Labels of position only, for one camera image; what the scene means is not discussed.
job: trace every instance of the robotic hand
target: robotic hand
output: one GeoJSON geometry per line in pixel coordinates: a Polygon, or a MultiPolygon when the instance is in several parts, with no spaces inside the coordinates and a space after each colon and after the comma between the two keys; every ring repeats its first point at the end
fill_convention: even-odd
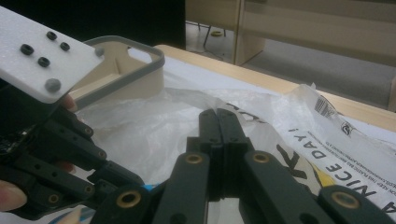
{"type": "Polygon", "coordinates": [[[200,114],[200,136],[146,190],[61,106],[72,107],[67,93],[103,55],[3,7],[0,21],[9,21],[0,23],[0,210],[36,220],[83,204],[96,210],[92,224],[206,223],[209,202],[234,197],[246,223],[394,223],[351,189],[327,187],[315,200],[222,109],[200,114]],[[56,161],[93,173],[80,179],[56,161]]]}
{"type": "MultiPolygon", "coordinates": [[[[69,95],[64,97],[62,106],[70,111],[77,110],[77,106],[69,95]]],[[[59,163],[62,168],[67,172],[72,172],[74,167],[72,164],[67,162],[59,163]]],[[[21,189],[17,186],[0,180],[0,211],[5,212],[13,209],[17,209],[27,202],[27,197],[21,189]]]]}

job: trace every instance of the screw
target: screw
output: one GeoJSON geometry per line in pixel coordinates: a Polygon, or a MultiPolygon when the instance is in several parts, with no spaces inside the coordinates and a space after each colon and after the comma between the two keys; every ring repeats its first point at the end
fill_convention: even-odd
{"type": "Polygon", "coordinates": [[[50,60],[48,60],[47,58],[44,58],[44,57],[39,58],[37,62],[42,67],[48,67],[50,65],[50,60]]]}
{"type": "Polygon", "coordinates": [[[142,195],[136,190],[123,192],[117,198],[117,205],[121,208],[130,208],[138,205],[142,200],[142,195]]]}
{"type": "Polygon", "coordinates": [[[35,50],[30,45],[22,44],[21,52],[25,55],[31,55],[33,52],[35,52],[35,50]]]}
{"type": "Polygon", "coordinates": [[[50,40],[56,40],[56,38],[58,38],[58,36],[55,33],[53,33],[52,31],[48,31],[47,38],[50,40]]]}
{"type": "Polygon", "coordinates": [[[87,187],[85,187],[84,191],[87,192],[87,193],[91,193],[92,192],[92,187],[91,186],[87,186],[87,187]]]}
{"type": "Polygon", "coordinates": [[[350,208],[350,209],[356,209],[361,206],[359,203],[358,199],[356,199],[354,196],[347,194],[345,192],[341,191],[336,191],[332,194],[332,199],[338,203],[339,205],[345,207],[345,208],[350,208]]]}
{"type": "Polygon", "coordinates": [[[61,49],[64,51],[70,50],[70,46],[67,43],[62,42],[61,49]]]}
{"type": "Polygon", "coordinates": [[[201,156],[195,155],[195,154],[191,154],[191,155],[187,156],[187,158],[186,158],[186,162],[188,162],[190,164],[198,164],[202,161],[203,161],[203,158],[201,156]]]}
{"type": "Polygon", "coordinates": [[[49,203],[57,203],[59,202],[59,196],[57,194],[51,194],[49,196],[49,203]]]}
{"type": "Polygon", "coordinates": [[[265,154],[255,153],[253,155],[253,160],[255,162],[259,162],[259,163],[266,163],[270,160],[270,158],[268,156],[266,156],[265,154]]]}
{"type": "Polygon", "coordinates": [[[105,49],[104,48],[97,48],[97,49],[95,49],[95,54],[96,54],[96,56],[101,57],[102,55],[105,54],[105,49]]]}
{"type": "Polygon", "coordinates": [[[92,134],[92,129],[86,128],[86,129],[84,130],[84,132],[85,132],[86,134],[92,134]]]}
{"type": "Polygon", "coordinates": [[[56,92],[61,89],[62,83],[59,79],[50,78],[46,81],[45,88],[49,92],[56,92]]]}
{"type": "Polygon", "coordinates": [[[106,156],[106,153],[104,152],[104,151],[100,151],[99,153],[98,153],[98,155],[100,156],[100,157],[105,157],[106,156]]]}

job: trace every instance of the floor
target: floor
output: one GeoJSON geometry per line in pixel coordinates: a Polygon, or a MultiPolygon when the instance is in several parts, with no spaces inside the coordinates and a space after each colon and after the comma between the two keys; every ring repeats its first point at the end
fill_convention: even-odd
{"type": "MultiPolygon", "coordinates": [[[[216,60],[231,62],[233,32],[212,27],[204,46],[208,27],[186,23],[186,49],[216,60]]],[[[348,58],[267,39],[265,48],[242,65],[274,77],[299,84],[315,83],[318,90],[355,101],[387,108],[391,81],[396,67],[348,58]]]]}

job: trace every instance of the clear plastic bag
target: clear plastic bag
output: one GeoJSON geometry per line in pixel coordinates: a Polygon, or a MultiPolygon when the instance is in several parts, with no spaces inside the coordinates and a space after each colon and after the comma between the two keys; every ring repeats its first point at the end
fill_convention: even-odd
{"type": "MultiPolygon", "coordinates": [[[[283,96],[164,89],[149,99],[93,105],[78,115],[93,127],[95,143],[108,152],[110,160],[155,184],[169,177],[177,156],[185,151],[187,137],[198,135],[199,113],[208,108],[237,114],[253,146],[298,171],[295,179],[314,194],[322,186],[339,184],[360,192],[385,211],[394,208],[396,179],[391,167],[396,164],[396,146],[356,130],[305,85],[283,96]]],[[[229,206],[233,205],[211,210],[225,211],[219,223],[240,222],[235,212],[223,209],[229,206]]]]}

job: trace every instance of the barcode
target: barcode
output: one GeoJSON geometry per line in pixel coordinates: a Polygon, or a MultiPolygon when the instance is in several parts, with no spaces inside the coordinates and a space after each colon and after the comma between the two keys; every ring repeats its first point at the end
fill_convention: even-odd
{"type": "Polygon", "coordinates": [[[315,104],[315,110],[323,117],[328,118],[335,114],[335,109],[332,107],[330,102],[323,96],[320,96],[315,104]]]}

